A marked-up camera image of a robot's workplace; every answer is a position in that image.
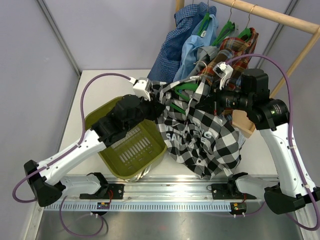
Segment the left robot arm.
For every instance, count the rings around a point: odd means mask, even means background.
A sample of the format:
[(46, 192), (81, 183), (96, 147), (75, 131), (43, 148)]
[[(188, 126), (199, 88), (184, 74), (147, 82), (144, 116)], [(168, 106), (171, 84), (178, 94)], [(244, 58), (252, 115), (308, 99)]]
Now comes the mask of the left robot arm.
[(50, 158), (25, 163), (27, 182), (37, 203), (46, 207), (64, 196), (109, 197), (112, 190), (102, 173), (67, 176), (95, 154), (115, 177), (128, 182), (142, 178), (162, 160), (166, 150), (155, 125), (164, 108), (155, 99), (127, 94), (91, 112), (79, 140)]

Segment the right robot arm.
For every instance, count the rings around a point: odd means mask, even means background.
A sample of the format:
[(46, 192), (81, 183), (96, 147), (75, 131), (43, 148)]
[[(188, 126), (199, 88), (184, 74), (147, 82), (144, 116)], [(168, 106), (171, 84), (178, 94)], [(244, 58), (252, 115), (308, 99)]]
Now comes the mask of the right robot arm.
[(246, 69), (241, 74), (240, 92), (227, 89), (226, 83), (233, 69), (217, 67), (214, 72), (221, 79), (211, 86), (209, 95), (197, 109), (222, 113), (225, 109), (246, 112), (268, 146), (276, 167), (279, 183), (252, 177), (241, 172), (231, 177), (227, 193), (232, 198), (248, 194), (265, 200), (275, 214), (286, 214), (320, 200), (320, 189), (311, 180), (299, 152), (294, 149), (294, 134), (289, 130), (289, 110), (280, 99), (270, 97), (269, 77), (257, 68)]

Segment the black white checkered shirt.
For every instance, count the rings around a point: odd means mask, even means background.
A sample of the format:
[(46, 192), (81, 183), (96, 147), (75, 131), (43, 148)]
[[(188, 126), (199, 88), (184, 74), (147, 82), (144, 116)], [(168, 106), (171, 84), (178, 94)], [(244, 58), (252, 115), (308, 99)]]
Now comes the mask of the black white checkered shirt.
[(196, 109), (210, 92), (204, 76), (192, 76), (172, 83), (152, 81), (151, 91), (165, 105), (156, 127), (169, 155), (200, 178), (212, 179), (223, 172), (235, 173), (246, 141), (240, 129), (224, 116)]

